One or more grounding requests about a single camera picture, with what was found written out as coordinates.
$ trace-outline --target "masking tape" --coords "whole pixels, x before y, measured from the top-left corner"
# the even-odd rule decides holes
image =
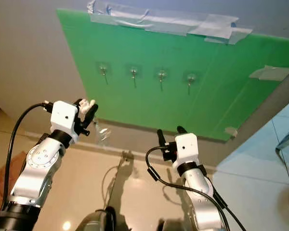
[[[91,21],[110,25],[144,28],[146,31],[208,36],[206,41],[235,44],[251,30],[231,27],[237,17],[208,13],[186,13],[141,9],[93,0],[87,5]]]
[[[237,136],[237,129],[234,127],[227,127],[227,128],[225,128],[225,133],[227,133],[233,137],[236,137]]]
[[[282,81],[289,74],[288,67],[267,66],[258,69],[250,74],[250,78],[258,78],[259,80]]]

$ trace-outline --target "green panel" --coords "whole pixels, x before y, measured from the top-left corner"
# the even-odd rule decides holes
[[[98,116],[121,123],[175,131],[177,125],[203,137],[228,140],[279,85],[251,79],[264,65],[289,67],[289,39],[248,35],[236,45],[90,22],[87,13],[57,11],[89,98]],[[110,71],[102,77],[98,63]],[[129,69],[139,67],[136,87]],[[156,75],[164,68],[162,83]],[[197,78],[188,92],[186,75]]]

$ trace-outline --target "tiled floor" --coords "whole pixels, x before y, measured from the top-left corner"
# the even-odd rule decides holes
[[[289,130],[287,113],[289,108],[269,121],[222,161],[213,175],[216,189],[249,231],[289,231],[289,148],[282,152],[288,172],[275,153],[278,140]],[[0,167],[12,127],[13,122],[0,113]],[[34,143],[19,130],[14,153],[27,151]],[[155,166],[163,179],[178,182],[172,168]],[[182,191],[153,181],[144,161],[69,148],[34,231],[59,231],[66,221],[75,230],[109,198],[117,210],[119,231],[155,231],[161,220],[190,230],[183,196]],[[231,231],[240,230],[226,215]]]

